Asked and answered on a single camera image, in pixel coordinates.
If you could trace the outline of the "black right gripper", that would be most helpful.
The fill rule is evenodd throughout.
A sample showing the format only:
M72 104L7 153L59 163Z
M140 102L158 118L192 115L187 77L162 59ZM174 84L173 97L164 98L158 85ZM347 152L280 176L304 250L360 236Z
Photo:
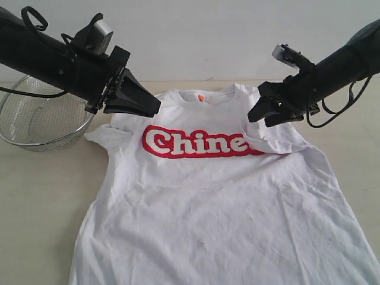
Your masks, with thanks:
M265 119L265 125L273 127L302 121L306 113L316 115L320 108L312 100L318 77L318 71L304 71L280 83L262 83L258 87L260 98L248 112L249 122Z

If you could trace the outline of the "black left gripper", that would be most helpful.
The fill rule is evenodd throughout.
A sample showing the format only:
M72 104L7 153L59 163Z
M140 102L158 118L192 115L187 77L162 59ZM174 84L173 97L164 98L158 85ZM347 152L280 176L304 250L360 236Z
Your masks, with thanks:
M75 47L74 82L69 92L84 99L85 111L95 114L126 113L146 118L158 114L161 102L125 68L130 52L115 46L110 55Z

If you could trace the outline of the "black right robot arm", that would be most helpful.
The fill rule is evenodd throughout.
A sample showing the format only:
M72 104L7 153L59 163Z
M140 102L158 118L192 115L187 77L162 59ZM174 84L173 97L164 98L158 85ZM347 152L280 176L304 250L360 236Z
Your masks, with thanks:
M314 64L288 45L277 45L272 56L299 69L280 83L264 82L258 86L260 98L248 112L250 122L264 120L267 127L287 122L310 120L324 110L332 122L355 104L367 88L371 78L379 74L379 21L359 30L343 47L321 62ZM357 94L349 91L347 104L338 112L329 109L325 98L344 87L352 88L364 81Z

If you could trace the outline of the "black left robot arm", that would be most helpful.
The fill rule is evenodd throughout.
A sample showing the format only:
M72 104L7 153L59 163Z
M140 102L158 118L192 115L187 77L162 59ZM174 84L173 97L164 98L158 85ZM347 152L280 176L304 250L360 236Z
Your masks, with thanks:
M58 41L44 32L46 19L26 6L17 17L1 8L1 64L58 89L53 97L70 93L86 101L85 111L95 114L128 113L152 118L160 101L147 91L126 67L130 53L107 47L113 36L96 14L74 37Z

